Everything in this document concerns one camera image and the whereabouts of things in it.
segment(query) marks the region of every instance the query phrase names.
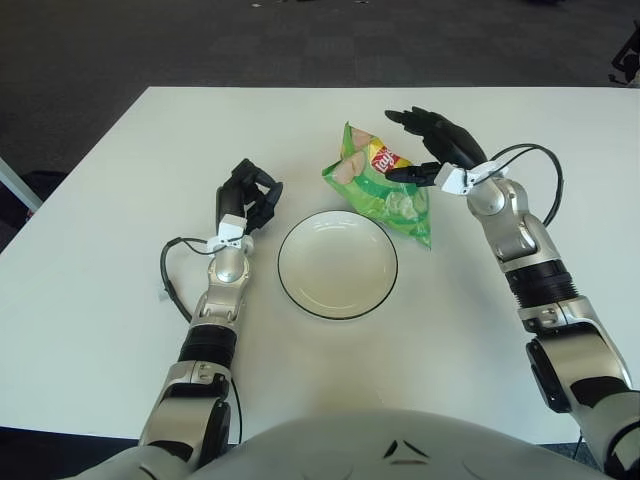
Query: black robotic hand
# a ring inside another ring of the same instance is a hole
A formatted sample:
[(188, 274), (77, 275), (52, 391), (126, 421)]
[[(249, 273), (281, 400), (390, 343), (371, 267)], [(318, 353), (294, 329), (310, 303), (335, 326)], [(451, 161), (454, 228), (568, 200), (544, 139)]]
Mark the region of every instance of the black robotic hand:
[(404, 126), (407, 132), (421, 136), (424, 146), (438, 160), (390, 170), (385, 174), (388, 180), (429, 187), (434, 184), (443, 163), (471, 170), (487, 161), (482, 148), (469, 132), (438, 113), (427, 112), (419, 107), (412, 107), (411, 111), (404, 112), (386, 110), (384, 113), (390, 120)]

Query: potato chip bag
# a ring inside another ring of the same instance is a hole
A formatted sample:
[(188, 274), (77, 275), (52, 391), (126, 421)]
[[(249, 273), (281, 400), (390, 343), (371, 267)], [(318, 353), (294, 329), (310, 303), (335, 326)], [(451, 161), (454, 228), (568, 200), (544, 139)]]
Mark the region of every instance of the potato chip bag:
[(344, 127), (340, 161), (322, 176), (358, 213), (431, 246), (429, 195), (425, 187), (387, 180), (384, 173), (411, 165), (373, 135)]

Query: white plate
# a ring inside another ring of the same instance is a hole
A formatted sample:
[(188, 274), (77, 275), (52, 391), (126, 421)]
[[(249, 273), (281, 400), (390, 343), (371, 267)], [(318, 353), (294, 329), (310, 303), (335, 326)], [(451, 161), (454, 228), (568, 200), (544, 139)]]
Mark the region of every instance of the white plate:
[(320, 317), (344, 320), (380, 305), (398, 273), (387, 234), (361, 215), (331, 211), (306, 218), (282, 242), (278, 274), (291, 299)]

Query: robotic hand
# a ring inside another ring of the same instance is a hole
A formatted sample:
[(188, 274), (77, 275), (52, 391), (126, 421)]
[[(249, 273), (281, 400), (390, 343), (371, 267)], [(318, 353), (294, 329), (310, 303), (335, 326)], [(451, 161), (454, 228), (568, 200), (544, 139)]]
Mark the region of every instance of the robotic hand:
[[(487, 160), (466, 130), (416, 107), (386, 114), (422, 136), (438, 160), (392, 170), (387, 178), (467, 197), (520, 303), (524, 328), (535, 335), (527, 354), (545, 402), (556, 412), (571, 413), (605, 473), (637, 479), (640, 392), (631, 390), (620, 354), (589, 300), (578, 294), (545, 229), (559, 197), (543, 224), (529, 212), (522, 186), (504, 178), (509, 162), (501, 162), (500, 154)], [(271, 191), (262, 194), (256, 183)], [(193, 314), (179, 360), (169, 370), (140, 446), (86, 471), (80, 479), (608, 478), (498, 432), (411, 411), (306, 418), (227, 452), (225, 398), (252, 250), (245, 233), (273, 216), (281, 189), (282, 184), (245, 160), (218, 190), (218, 235), (208, 242), (209, 251), (215, 252), (209, 288)], [(250, 202), (254, 206), (245, 214)]]

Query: plate rim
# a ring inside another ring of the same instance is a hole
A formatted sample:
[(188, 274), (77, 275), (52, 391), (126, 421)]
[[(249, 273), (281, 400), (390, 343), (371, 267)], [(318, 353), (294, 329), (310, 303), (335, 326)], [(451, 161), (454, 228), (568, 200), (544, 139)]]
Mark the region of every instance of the plate rim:
[[(330, 317), (327, 315), (321, 315), (319, 313), (315, 313), (312, 312), (311, 310), (309, 310), (308, 308), (303, 307), (302, 305), (300, 305), (295, 298), (293, 298), (291, 296), (291, 294), (289, 293), (289, 291), (287, 290), (287, 287), (284, 286), (284, 282), (282, 281), (282, 273), (280, 272), (280, 256), (282, 255), (282, 247), (284, 247), (284, 244), (286, 243), (287, 239), (289, 238), (289, 235), (291, 235), (291, 233), (298, 228), (298, 226), (300, 226), (300, 224), (302, 224), (303, 222), (306, 222), (307, 220), (309, 220), (310, 218), (313, 218), (317, 215), (322, 215), (324, 213), (333, 213), (333, 212), (339, 212), (339, 213), (350, 213), (352, 215), (356, 215), (358, 217), (363, 218), (364, 220), (367, 220), (368, 222), (371, 222), (373, 225), (375, 225), (382, 233), (385, 237), (387, 237), (387, 240), (389, 240), (389, 244), (391, 245), (391, 250), (393, 250), (393, 257), (395, 258), (396, 261), (396, 271), (395, 274), (393, 276), (393, 282), (391, 282), (391, 286), (389, 287), (389, 290), (387, 291), (387, 293), (384, 295), (384, 297), (382, 297), (380, 299), (380, 301), (378, 303), (376, 303), (373, 307), (371, 307), (370, 309), (362, 312), (362, 313), (358, 313), (357, 315), (350, 315), (347, 317)], [(277, 263), (277, 268), (276, 270), (278, 270), (278, 280), (280, 280), (280, 285), (282, 286), (282, 289), (284, 290), (284, 292), (287, 294), (287, 296), (291, 299), (291, 301), (293, 303), (295, 303), (299, 308), (301, 308), (302, 310), (304, 310), (307, 313), (310, 313), (311, 315), (315, 316), (315, 317), (320, 317), (320, 318), (324, 318), (326, 320), (352, 320), (354, 318), (358, 318), (358, 317), (362, 317), (363, 315), (366, 315), (369, 312), (372, 312), (373, 310), (375, 310), (376, 308), (378, 308), (380, 305), (382, 305), (382, 303), (387, 299), (387, 297), (389, 297), (389, 295), (391, 294), (391, 292), (393, 291), (393, 287), (396, 286), (396, 281), (398, 279), (398, 252), (396, 251), (396, 246), (393, 244), (393, 241), (391, 240), (391, 237), (389, 236), (389, 234), (387, 232), (384, 231), (384, 229), (378, 225), (376, 222), (374, 222), (373, 220), (371, 220), (369, 217), (365, 217), (364, 215), (358, 213), (358, 212), (352, 212), (350, 210), (323, 210), (320, 212), (316, 212), (316, 213), (312, 213), (311, 215), (306, 216), (305, 218), (303, 218), (302, 220), (300, 220), (298, 223), (296, 223), (293, 227), (291, 227), (289, 229), (289, 231), (287, 232), (287, 234), (285, 235), (285, 237), (282, 239), (282, 243), (280, 244), (280, 248), (278, 249), (278, 258), (276, 260)]]

